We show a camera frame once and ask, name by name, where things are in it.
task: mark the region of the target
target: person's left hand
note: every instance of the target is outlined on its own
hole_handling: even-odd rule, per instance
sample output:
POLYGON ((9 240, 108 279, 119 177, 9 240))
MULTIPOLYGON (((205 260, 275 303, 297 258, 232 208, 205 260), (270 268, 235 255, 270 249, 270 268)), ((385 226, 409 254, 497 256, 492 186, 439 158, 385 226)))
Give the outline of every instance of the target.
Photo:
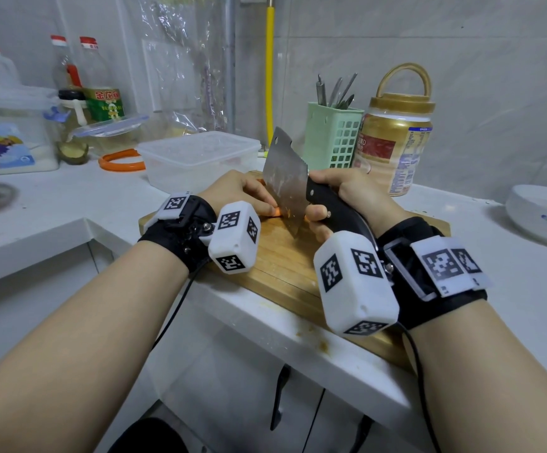
POLYGON ((224 205, 244 200, 257 214, 271 216, 278 206, 265 186, 247 174, 231 170, 215 181, 208 189, 197 194, 213 207, 217 216, 224 205))

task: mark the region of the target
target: translucent container lid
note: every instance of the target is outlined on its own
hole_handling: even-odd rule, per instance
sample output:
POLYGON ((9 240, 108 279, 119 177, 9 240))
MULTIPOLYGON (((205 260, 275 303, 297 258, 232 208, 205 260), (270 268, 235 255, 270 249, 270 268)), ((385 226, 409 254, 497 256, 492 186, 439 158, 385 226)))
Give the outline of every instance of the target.
POLYGON ((141 155, 158 158, 176 167, 192 168, 257 152, 261 142, 224 131, 203 131, 140 143, 136 149, 141 155))
POLYGON ((45 87, 0 85, 0 108, 48 110, 58 104, 58 91, 45 87))
POLYGON ((133 114, 123 116, 122 118, 111 119, 109 121, 96 122, 88 126, 77 127, 68 134, 68 141, 74 136, 116 136, 137 129, 144 121, 150 117, 147 114, 133 114))

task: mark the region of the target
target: wooden cutting board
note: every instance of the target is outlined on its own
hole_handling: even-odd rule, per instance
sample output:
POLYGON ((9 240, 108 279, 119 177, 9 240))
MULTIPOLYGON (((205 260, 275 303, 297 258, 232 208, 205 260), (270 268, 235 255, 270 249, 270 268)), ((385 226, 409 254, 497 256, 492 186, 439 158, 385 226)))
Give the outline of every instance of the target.
MULTIPOLYGON (((140 219, 141 232, 143 224, 152 214, 140 219)), ((450 235, 450 225, 447 222, 426 215, 421 216, 445 235, 450 235)), ((280 218, 262 217, 255 266, 245 274, 226 276, 239 286, 328 329, 313 267, 313 255, 319 246, 306 222, 299 229, 297 237, 293 238, 280 218)), ((215 264, 209 264, 207 267, 217 274, 221 273, 215 264)), ((398 330, 389 328, 369 337, 348 340, 395 365, 412 371, 398 330)))

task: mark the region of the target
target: forearm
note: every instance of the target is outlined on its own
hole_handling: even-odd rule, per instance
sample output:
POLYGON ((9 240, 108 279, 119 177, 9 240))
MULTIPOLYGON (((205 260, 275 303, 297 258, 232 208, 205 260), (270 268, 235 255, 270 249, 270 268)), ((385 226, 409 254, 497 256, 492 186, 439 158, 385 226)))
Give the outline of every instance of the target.
POLYGON ((140 242, 10 351, 0 361, 0 452, 93 450, 187 275, 171 252, 140 242))
POLYGON ((488 302, 411 333, 444 453, 547 452, 547 371, 488 302))

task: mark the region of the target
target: white bowl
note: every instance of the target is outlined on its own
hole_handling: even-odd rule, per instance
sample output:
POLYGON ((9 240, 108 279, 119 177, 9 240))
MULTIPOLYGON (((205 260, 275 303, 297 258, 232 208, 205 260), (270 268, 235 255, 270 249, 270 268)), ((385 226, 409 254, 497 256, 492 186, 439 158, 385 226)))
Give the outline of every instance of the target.
POLYGON ((514 186, 506 201, 506 212, 519 228, 547 243, 547 187, 514 186))

